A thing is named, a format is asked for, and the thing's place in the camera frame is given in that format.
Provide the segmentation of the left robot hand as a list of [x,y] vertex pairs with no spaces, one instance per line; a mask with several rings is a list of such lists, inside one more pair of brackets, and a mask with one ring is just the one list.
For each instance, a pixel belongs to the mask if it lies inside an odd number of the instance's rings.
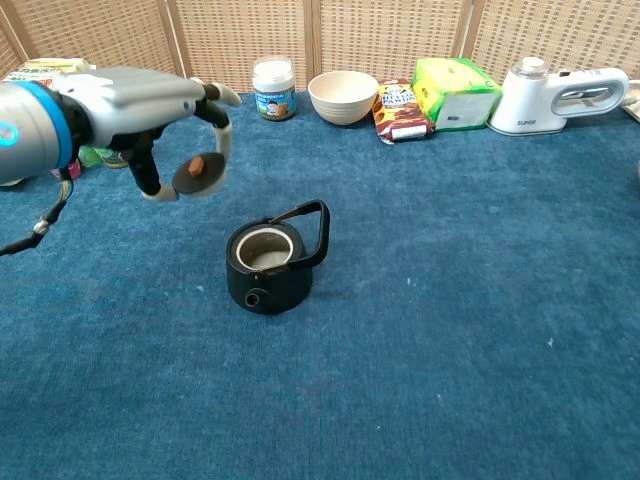
[[230,87],[155,70],[119,66],[63,75],[57,92],[82,109],[90,125],[84,145],[128,155],[136,185],[148,199],[167,202],[181,194],[161,182],[153,157],[154,141],[164,129],[195,116],[212,127],[215,150],[226,166],[231,158],[232,124],[217,103],[237,107],[240,96]]

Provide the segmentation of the black teapot lid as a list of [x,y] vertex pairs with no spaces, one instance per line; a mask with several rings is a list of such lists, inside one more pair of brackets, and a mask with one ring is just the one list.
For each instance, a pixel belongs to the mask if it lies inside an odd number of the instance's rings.
[[173,188],[188,196],[206,196],[224,183],[226,161],[221,153],[205,152],[184,162],[172,179]]

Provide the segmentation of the black cast iron teapot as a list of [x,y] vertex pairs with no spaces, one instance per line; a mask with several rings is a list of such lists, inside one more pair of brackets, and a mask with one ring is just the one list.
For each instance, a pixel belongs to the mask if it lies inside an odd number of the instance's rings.
[[[319,236],[309,253],[299,231],[286,221],[320,214]],[[264,217],[238,228],[226,245],[227,288],[242,308],[276,315],[299,305],[310,293],[313,268],[329,247],[330,211],[314,199],[275,217]]]

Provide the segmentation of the blue table cover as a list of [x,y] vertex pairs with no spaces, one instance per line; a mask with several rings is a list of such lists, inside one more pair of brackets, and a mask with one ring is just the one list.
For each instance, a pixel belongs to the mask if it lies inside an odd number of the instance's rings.
[[[640,480],[640,123],[230,117],[214,195],[94,167],[0,257],[0,480]],[[314,199],[309,295],[240,307],[228,239]]]

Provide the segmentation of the green nesting doll piece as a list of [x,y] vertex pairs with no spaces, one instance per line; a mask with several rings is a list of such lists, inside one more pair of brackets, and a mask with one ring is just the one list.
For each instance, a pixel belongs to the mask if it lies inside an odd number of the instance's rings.
[[118,152],[94,146],[82,146],[78,159],[86,168],[103,165],[111,169],[122,169],[128,166],[127,161]]

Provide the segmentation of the yellow sponge multipack bag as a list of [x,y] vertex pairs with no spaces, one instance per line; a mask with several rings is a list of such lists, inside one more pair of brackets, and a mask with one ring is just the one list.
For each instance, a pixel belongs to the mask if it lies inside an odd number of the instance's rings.
[[83,58],[35,58],[27,60],[7,73],[3,81],[37,81],[50,85],[61,74],[88,72],[95,69],[95,64]]

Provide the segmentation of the white jar with blue label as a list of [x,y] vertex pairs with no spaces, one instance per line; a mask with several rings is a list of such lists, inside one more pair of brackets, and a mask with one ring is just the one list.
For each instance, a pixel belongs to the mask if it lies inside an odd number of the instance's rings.
[[288,57],[258,58],[252,68],[252,85],[256,109],[264,119],[282,121],[294,115],[297,107],[295,70]]

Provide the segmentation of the beige bowl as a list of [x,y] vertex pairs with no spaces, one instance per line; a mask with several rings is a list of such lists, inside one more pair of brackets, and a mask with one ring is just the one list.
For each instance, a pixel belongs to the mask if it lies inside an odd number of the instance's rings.
[[307,87],[312,106],[324,120],[334,125],[351,125],[372,109],[379,83],[371,75],[339,70],[314,77]]

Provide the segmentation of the woven wooden folding screen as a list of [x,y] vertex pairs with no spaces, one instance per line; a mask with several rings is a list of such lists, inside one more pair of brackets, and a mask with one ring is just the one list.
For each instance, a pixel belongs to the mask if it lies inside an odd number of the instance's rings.
[[384,80],[421,57],[472,59],[494,79],[527,55],[640,79],[640,0],[0,0],[0,76],[32,58],[132,65],[251,89],[282,55],[296,85],[334,70]]

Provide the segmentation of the Hello Panda snack box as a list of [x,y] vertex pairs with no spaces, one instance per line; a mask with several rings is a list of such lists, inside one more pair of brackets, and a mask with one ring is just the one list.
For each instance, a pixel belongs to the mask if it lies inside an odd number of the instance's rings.
[[435,124],[422,112],[409,81],[391,79],[379,84],[372,115],[379,139],[388,145],[429,138]]

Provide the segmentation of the green tissue box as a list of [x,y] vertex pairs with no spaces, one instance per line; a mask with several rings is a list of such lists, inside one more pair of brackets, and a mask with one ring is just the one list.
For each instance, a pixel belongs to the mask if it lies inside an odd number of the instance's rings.
[[484,127],[502,97],[501,86],[464,57],[417,59],[411,86],[437,131]]

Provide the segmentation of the white handheld garment steamer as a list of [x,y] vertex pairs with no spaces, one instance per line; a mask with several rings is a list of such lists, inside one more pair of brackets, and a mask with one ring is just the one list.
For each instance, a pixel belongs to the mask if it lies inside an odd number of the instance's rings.
[[508,71],[487,126],[509,136],[557,133],[569,119],[613,110],[629,84],[619,68],[551,72],[543,59],[524,57]]

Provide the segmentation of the disposable chopsticks pack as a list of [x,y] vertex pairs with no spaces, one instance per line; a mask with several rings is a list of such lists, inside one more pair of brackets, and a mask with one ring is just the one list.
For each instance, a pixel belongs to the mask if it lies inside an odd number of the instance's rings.
[[640,79],[629,81],[628,91],[619,106],[631,118],[640,123]]

